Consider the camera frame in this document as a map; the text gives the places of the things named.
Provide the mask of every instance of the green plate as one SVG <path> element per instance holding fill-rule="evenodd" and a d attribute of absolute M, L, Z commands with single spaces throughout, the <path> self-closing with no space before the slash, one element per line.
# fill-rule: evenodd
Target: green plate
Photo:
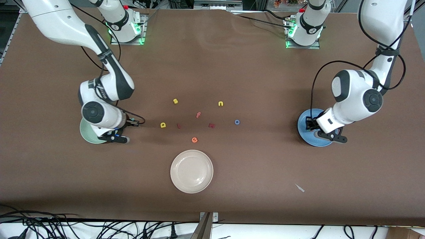
<path fill-rule="evenodd" d="M 101 144 L 107 142 L 97 138 L 96 133 L 91 128 L 90 124 L 83 118 L 80 122 L 80 134 L 87 142 L 92 144 Z"/>

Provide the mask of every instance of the small white object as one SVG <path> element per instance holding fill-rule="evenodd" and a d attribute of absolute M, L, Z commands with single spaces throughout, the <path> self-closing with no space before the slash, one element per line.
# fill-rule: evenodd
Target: small white object
<path fill-rule="evenodd" d="M 184 193 L 199 193 L 213 179 L 212 165 L 210 158 L 199 150 L 181 152 L 171 165 L 171 181 Z"/>
<path fill-rule="evenodd" d="M 297 186 L 297 188 L 298 188 L 299 190 L 301 190 L 301 192 L 305 192 L 305 190 L 304 190 L 304 189 L 302 189 L 300 186 L 298 186 L 296 183 L 295 183 L 295 186 Z"/>

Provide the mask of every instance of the wire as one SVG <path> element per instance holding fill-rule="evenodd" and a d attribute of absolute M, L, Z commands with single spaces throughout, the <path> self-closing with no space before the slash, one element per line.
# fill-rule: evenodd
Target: wire
<path fill-rule="evenodd" d="M 102 67 L 100 67 L 96 62 L 94 62 L 94 60 L 87 54 L 84 47 L 81 47 L 81 49 L 84 52 L 84 54 L 90 59 L 90 61 L 93 62 L 93 64 L 95 64 L 97 66 L 97 68 L 102 69 Z"/>
<path fill-rule="evenodd" d="M 352 237 L 348 235 L 346 228 L 349 228 L 351 230 Z M 353 228 L 351 226 L 345 225 L 344 226 L 344 233 L 349 239 L 354 239 L 354 231 L 353 231 Z"/>
<path fill-rule="evenodd" d="M 96 21 L 98 21 L 98 22 L 100 22 L 102 25 L 104 25 L 104 26 L 106 26 L 110 31 L 111 31 L 111 33 L 113 34 L 113 36 L 115 37 L 115 39 L 116 39 L 116 42 L 118 43 L 118 49 L 119 49 L 119 55 L 118 55 L 118 62 L 119 62 L 119 60 L 121 59 L 121 44 L 119 43 L 119 41 L 118 41 L 118 38 L 116 37 L 116 35 L 115 35 L 115 33 L 113 32 L 113 30 L 107 25 L 107 24 L 105 24 L 105 23 L 103 23 L 101 20 L 99 20 L 99 19 L 97 19 L 96 17 L 94 17 L 93 15 L 91 15 L 90 13 L 88 13 L 88 12 L 86 12 L 86 11 L 84 11 L 84 10 L 82 10 L 81 8 L 79 8 L 79 7 L 77 7 L 77 6 L 75 6 L 74 4 L 72 4 L 71 3 L 71 6 L 73 6 L 73 7 L 75 7 L 76 9 L 78 9 L 78 10 L 80 10 L 81 12 L 83 12 L 83 13 L 85 13 L 86 15 L 88 15 L 88 16 L 90 16 L 91 18 L 93 18 L 93 19 L 95 19 Z"/>
<path fill-rule="evenodd" d="M 404 28 L 403 28 L 403 31 L 401 32 L 401 34 L 395 39 L 395 41 L 393 41 L 393 43 L 391 44 L 391 46 L 396 42 L 396 41 L 398 41 L 403 35 L 404 35 L 404 32 L 406 31 L 406 29 L 407 29 L 407 27 L 409 26 L 409 23 L 410 23 L 410 21 L 411 21 L 411 19 L 412 19 L 412 16 L 409 16 L 409 19 L 408 19 L 408 21 L 407 21 L 407 23 L 406 23 L 406 25 L 404 26 Z M 364 66 L 363 66 L 363 68 L 366 68 L 366 66 L 367 65 L 369 65 L 375 58 L 377 58 L 379 56 L 379 54 L 376 54 L 372 59 L 370 59 Z"/>
<path fill-rule="evenodd" d="M 318 229 L 318 231 L 316 232 L 316 235 L 312 238 L 312 239 L 316 239 L 317 236 L 319 236 L 320 231 L 323 229 L 325 225 L 321 225 L 320 228 Z"/>
<path fill-rule="evenodd" d="M 99 77 L 97 78 L 99 81 L 100 81 L 100 78 L 101 78 L 101 77 L 102 77 L 102 75 L 103 75 L 103 71 L 104 71 L 104 65 L 102 65 L 102 70 L 100 71 L 100 75 L 99 75 Z M 107 102 L 105 99 L 103 99 L 103 98 L 99 95 L 99 93 L 98 93 L 96 90 L 95 90 L 94 92 L 96 93 L 97 97 L 98 97 L 98 98 L 100 98 L 101 100 L 103 100 L 105 103 L 110 104 L 110 105 L 112 105 L 112 106 L 114 106 L 114 107 L 117 107 L 118 109 L 120 109 L 120 110 L 121 110 L 122 112 L 124 112 L 124 113 L 131 114 L 131 115 L 133 115 L 133 116 L 136 116 L 136 117 L 140 118 L 140 119 L 142 120 L 142 122 L 140 122 L 140 123 L 139 123 L 140 125 L 143 125 L 144 123 L 146 123 L 146 119 L 145 119 L 145 118 L 143 118 L 142 116 L 140 116 L 140 115 L 138 115 L 138 114 L 135 114 L 135 113 L 133 113 L 133 112 L 127 111 L 127 110 L 125 110 L 125 109 L 123 109 L 123 108 L 119 107 L 119 106 L 118 106 L 118 102 L 116 103 L 116 105 L 113 105 L 113 104 L 111 104 L 111 103 Z"/>
<path fill-rule="evenodd" d="M 371 237 L 371 239 L 374 239 L 375 238 L 375 235 L 376 235 L 376 232 L 378 231 L 378 226 L 375 226 L 375 230 L 373 231 L 373 233 L 372 233 L 372 237 Z"/>
<path fill-rule="evenodd" d="M 257 0 L 255 0 L 253 3 L 252 3 L 252 5 L 251 5 L 251 7 L 249 8 L 249 10 L 248 11 L 251 11 L 252 10 L 252 7 L 255 5 L 255 3 L 257 2 Z"/>
<path fill-rule="evenodd" d="M 109 236 L 108 237 L 108 239 L 112 239 L 113 238 L 113 236 L 115 236 L 115 235 L 117 235 L 117 234 L 119 234 L 120 232 L 119 231 L 122 231 L 124 228 L 126 228 L 126 227 L 128 227 L 128 226 L 130 226 L 131 224 L 133 224 L 133 223 L 135 223 L 135 222 L 130 222 L 129 224 L 127 224 L 127 225 L 125 225 L 125 226 L 123 226 L 122 228 L 120 228 L 120 229 L 118 229 L 114 234 L 112 234 L 111 236 Z"/>
<path fill-rule="evenodd" d="M 271 23 L 271 22 L 260 20 L 260 19 L 255 19 L 255 18 L 252 18 L 252 17 L 246 17 L 246 16 L 241 16 L 241 15 L 238 15 L 238 16 L 246 18 L 246 19 L 251 19 L 251 20 L 254 20 L 254 21 L 262 22 L 262 23 L 267 23 L 267 24 L 271 24 L 271 25 L 275 25 L 275 26 L 281 26 L 281 27 L 284 27 L 284 28 L 290 28 L 290 26 L 284 26 L 284 25 L 281 25 L 281 24 Z"/>
<path fill-rule="evenodd" d="M 391 45 L 386 45 L 386 44 L 384 44 L 384 43 L 382 43 L 382 42 L 380 42 L 380 41 L 378 41 L 378 40 L 376 40 L 376 39 L 374 39 L 372 36 L 370 36 L 367 32 L 366 32 L 366 30 L 363 28 L 363 24 L 362 24 L 362 20 L 361 20 L 361 16 L 362 16 L 362 14 L 361 14 L 361 12 L 362 12 L 362 8 L 363 8 L 363 4 L 364 4 L 364 2 L 365 2 L 365 0 L 361 0 L 361 2 L 360 2 L 360 6 L 359 6 L 359 17 L 358 17 L 358 21 L 359 21 L 359 26 L 360 26 L 360 29 L 362 30 L 362 32 L 363 32 L 363 34 L 365 34 L 370 40 L 372 40 L 373 42 L 375 42 L 375 43 L 377 43 L 377 44 L 379 44 L 379 45 L 381 45 L 381 46 L 384 46 L 384 47 L 386 47 L 387 49 L 393 49 L 392 48 L 392 45 L 396 42 L 396 41 L 398 41 L 399 39 L 400 39 L 400 37 L 403 35 L 403 33 L 404 33 L 404 31 L 402 31 L 402 33 L 397 37 L 397 39 L 391 44 Z"/>
<path fill-rule="evenodd" d="M 359 66 L 357 64 L 351 63 L 349 61 L 334 60 L 334 61 L 330 61 L 330 62 L 326 63 L 325 65 L 323 65 L 322 67 L 320 67 L 320 69 L 317 71 L 316 76 L 315 76 L 315 78 L 313 80 L 312 92 L 311 92 L 311 97 L 310 97 L 310 117 L 311 118 L 313 118 L 313 92 L 314 92 L 314 88 L 315 88 L 315 83 L 316 83 L 316 80 L 317 80 L 317 76 L 322 71 L 322 69 L 325 68 L 325 66 L 330 65 L 330 64 L 333 64 L 333 63 L 345 63 L 345 64 L 349 64 L 349 65 L 355 66 L 357 68 L 360 68 L 360 69 L 364 70 L 366 73 L 368 73 L 370 76 L 372 76 L 372 78 L 375 79 L 375 76 L 373 76 L 368 70 L 364 69 L 363 67 L 361 67 L 361 66 Z"/>
<path fill-rule="evenodd" d="M 150 231 L 150 235 L 147 237 L 147 239 L 151 239 L 152 238 L 152 235 L 153 235 L 153 233 L 155 232 L 155 230 L 159 227 L 159 225 L 161 225 L 161 223 L 158 223 L 156 226 L 155 226 L 155 228 L 153 228 L 151 231 Z"/>
<path fill-rule="evenodd" d="M 157 223 L 149 226 L 148 228 L 146 228 L 146 224 L 147 223 L 145 223 L 145 227 L 143 228 L 143 231 L 141 233 L 137 234 L 135 237 L 133 237 L 133 239 L 136 239 L 139 236 L 141 236 L 141 238 L 146 238 L 147 239 L 148 237 L 144 237 L 144 236 L 153 234 L 153 231 L 158 230 L 158 229 L 161 229 L 161 228 L 169 227 L 169 226 L 171 226 L 173 224 L 174 225 L 178 225 L 178 224 L 184 224 L 184 223 L 199 223 L 199 222 L 172 222 L 171 224 L 167 224 L 167 225 L 163 225 L 163 226 L 157 227 L 161 223 L 164 223 L 164 222 L 157 222 Z"/>

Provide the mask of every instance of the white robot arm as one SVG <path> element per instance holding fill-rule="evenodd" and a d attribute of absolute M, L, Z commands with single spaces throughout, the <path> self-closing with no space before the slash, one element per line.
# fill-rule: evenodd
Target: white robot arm
<path fill-rule="evenodd" d="M 84 46 L 97 54 L 109 74 L 81 83 L 78 91 L 81 114 L 98 137 L 110 142 L 128 142 L 128 138 L 121 135 L 112 140 L 105 136 L 108 132 L 123 129 L 129 122 L 125 113 L 111 103 L 128 99 L 134 91 L 133 80 L 105 41 L 91 25 L 77 17 L 67 0 L 23 2 L 37 28 L 47 38 L 61 44 Z M 138 126 L 137 121 L 130 122 Z"/>
<path fill-rule="evenodd" d="M 345 137 L 335 138 L 336 129 L 365 119 L 381 109 L 382 95 L 390 85 L 395 57 L 399 54 L 400 40 L 397 38 L 403 31 L 406 2 L 407 0 L 364 1 L 359 16 L 364 23 L 364 29 L 382 44 L 392 47 L 384 50 L 386 47 L 378 45 L 377 57 L 367 72 L 342 70 L 335 75 L 331 87 L 337 102 L 332 108 L 312 119 L 310 128 L 320 129 L 316 132 L 316 137 L 344 143 Z"/>
<path fill-rule="evenodd" d="M 323 23 L 331 12 L 329 0 L 309 0 L 305 12 L 295 15 L 295 26 L 288 37 L 301 46 L 310 46 L 319 37 Z"/>
<path fill-rule="evenodd" d="M 140 13 L 132 9 L 124 9 L 119 0 L 89 0 L 96 6 L 110 26 L 113 34 L 120 43 L 131 42 L 140 34 Z"/>

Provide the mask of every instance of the brown table surface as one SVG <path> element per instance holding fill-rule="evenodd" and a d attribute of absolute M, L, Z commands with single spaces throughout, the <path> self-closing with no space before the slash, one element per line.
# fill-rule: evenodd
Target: brown table surface
<path fill-rule="evenodd" d="M 317 70 L 331 60 L 362 65 L 376 47 L 355 14 L 330 14 L 326 25 L 320 50 L 286 49 L 279 27 L 221 10 L 160 10 L 144 46 L 122 46 L 136 90 L 119 105 L 147 122 L 125 130 L 127 145 L 93 145 L 79 134 L 77 90 L 99 69 L 24 14 L 0 68 L 0 201 L 86 218 L 194 221 L 217 211 L 239 223 L 425 225 L 425 64 L 413 30 L 401 47 L 405 80 L 381 111 L 346 126 L 345 145 L 315 148 L 296 121 L 309 108 Z M 334 104 L 331 80 L 347 68 L 323 70 L 314 107 Z M 397 61 L 393 84 L 401 73 Z M 188 149 L 214 165 L 211 184 L 197 194 L 170 179 L 173 159 Z"/>

